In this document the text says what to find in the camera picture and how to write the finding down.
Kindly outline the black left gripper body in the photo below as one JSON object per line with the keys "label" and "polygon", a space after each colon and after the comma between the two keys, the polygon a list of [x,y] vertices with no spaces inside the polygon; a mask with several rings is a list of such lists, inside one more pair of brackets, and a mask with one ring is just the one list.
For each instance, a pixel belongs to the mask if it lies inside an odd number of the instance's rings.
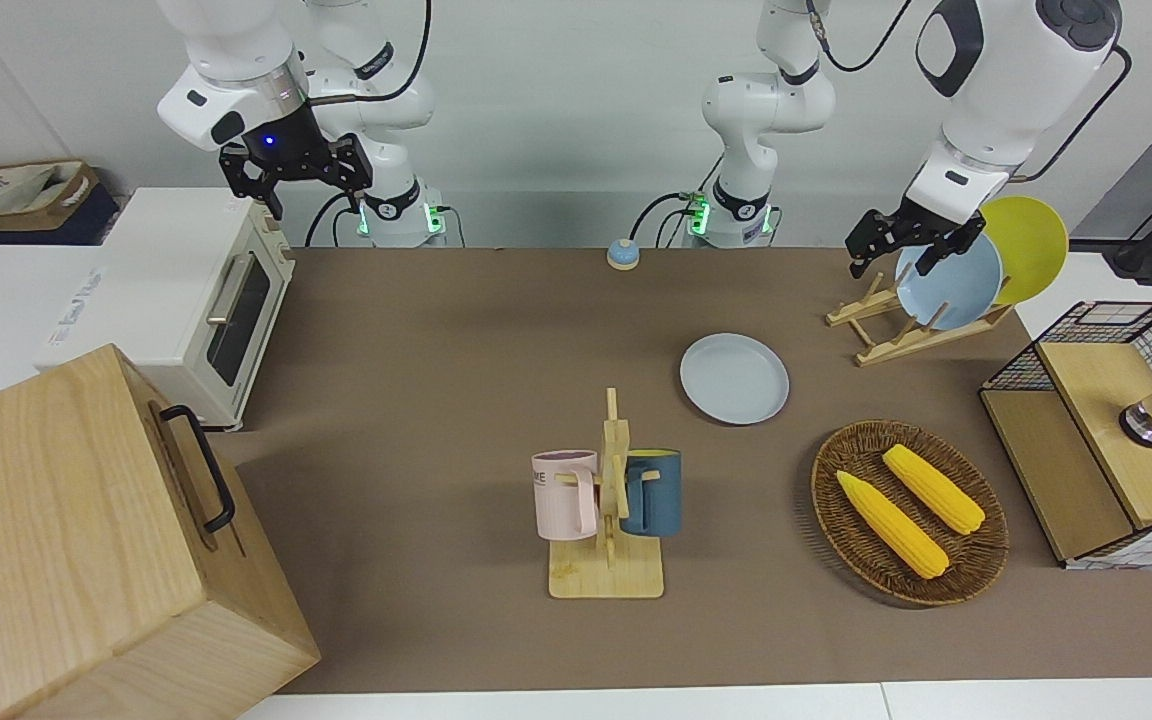
{"label": "black left gripper body", "polygon": [[851,258],[878,258],[904,247],[932,247],[941,256],[964,253],[984,228],[986,219],[979,210],[965,222],[954,222],[918,202],[901,200],[895,211],[864,211],[847,234],[846,249]]}

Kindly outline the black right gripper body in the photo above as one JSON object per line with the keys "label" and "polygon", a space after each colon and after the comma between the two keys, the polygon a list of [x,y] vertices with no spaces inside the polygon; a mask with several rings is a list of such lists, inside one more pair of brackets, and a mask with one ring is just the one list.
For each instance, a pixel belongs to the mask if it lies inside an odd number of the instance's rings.
{"label": "black right gripper body", "polygon": [[338,156],[320,135],[253,129],[223,145],[219,165],[238,197],[271,197],[280,182],[316,181],[343,190]]}

